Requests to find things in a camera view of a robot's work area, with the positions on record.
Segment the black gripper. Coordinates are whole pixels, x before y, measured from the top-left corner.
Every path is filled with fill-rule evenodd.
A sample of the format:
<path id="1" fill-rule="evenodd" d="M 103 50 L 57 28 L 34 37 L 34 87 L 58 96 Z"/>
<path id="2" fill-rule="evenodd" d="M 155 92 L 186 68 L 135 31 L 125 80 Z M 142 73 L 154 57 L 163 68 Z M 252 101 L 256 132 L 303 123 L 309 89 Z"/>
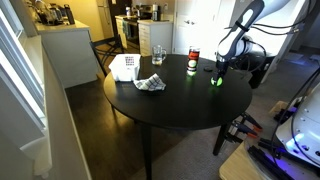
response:
<path id="1" fill-rule="evenodd" d="M 223 83 L 223 78 L 225 76 L 225 74 L 227 73 L 227 70 L 228 70 L 228 67 L 229 67 L 229 62 L 228 61 L 217 61 L 216 62 L 216 68 L 217 68 L 217 72 L 218 72 L 218 84 L 217 84 L 217 79 L 215 76 L 211 77 L 211 84 L 213 86 L 220 86 L 222 85 Z"/>

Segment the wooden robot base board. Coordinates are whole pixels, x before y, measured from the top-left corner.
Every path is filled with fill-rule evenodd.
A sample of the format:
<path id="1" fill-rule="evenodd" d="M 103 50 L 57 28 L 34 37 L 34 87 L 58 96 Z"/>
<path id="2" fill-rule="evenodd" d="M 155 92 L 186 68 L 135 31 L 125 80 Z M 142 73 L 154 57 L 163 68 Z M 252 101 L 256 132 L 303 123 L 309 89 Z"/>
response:
<path id="1" fill-rule="evenodd" d="M 222 180 L 266 180 L 241 143 L 219 168 Z"/>

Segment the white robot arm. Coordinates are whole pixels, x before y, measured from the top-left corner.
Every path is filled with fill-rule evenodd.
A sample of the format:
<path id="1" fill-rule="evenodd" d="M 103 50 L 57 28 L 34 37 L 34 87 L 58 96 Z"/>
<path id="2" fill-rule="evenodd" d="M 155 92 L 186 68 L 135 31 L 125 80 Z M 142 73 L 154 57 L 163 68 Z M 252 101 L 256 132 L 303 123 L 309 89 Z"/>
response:
<path id="1" fill-rule="evenodd" d="M 259 21 L 285 7 L 290 0 L 253 0 L 230 27 L 228 33 L 217 46 L 217 73 L 211 79 L 213 86 L 219 87 L 232 59 L 248 54 L 252 41 L 246 36 Z M 287 107 L 294 102 L 300 104 L 291 118 L 278 122 L 274 135 L 282 143 L 285 150 L 294 157 L 316 167 L 320 166 L 320 84 L 309 94 L 298 98 L 299 93 L 319 75 L 316 70 L 297 91 Z"/>

